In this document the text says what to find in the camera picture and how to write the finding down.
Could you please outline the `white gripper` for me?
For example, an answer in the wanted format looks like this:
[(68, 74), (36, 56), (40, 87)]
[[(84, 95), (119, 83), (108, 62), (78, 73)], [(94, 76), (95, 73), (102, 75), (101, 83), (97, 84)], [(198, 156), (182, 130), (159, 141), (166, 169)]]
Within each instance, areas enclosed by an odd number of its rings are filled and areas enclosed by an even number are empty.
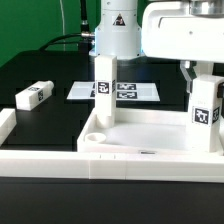
[(195, 16), (188, 2), (153, 2), (142, 19), (142, 49), (146, 56), (180, 62), (186, 91), (196, 78), (194, 61), (224, 63), (224, 15)]

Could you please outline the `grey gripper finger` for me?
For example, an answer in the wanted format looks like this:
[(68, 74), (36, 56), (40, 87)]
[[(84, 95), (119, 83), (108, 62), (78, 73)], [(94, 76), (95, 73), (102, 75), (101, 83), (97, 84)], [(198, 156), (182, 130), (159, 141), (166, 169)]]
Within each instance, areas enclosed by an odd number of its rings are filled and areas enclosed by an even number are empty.
[(224, 98), (224, 81), (218, 84), (217, 98), (220, 98), (220, 99)]

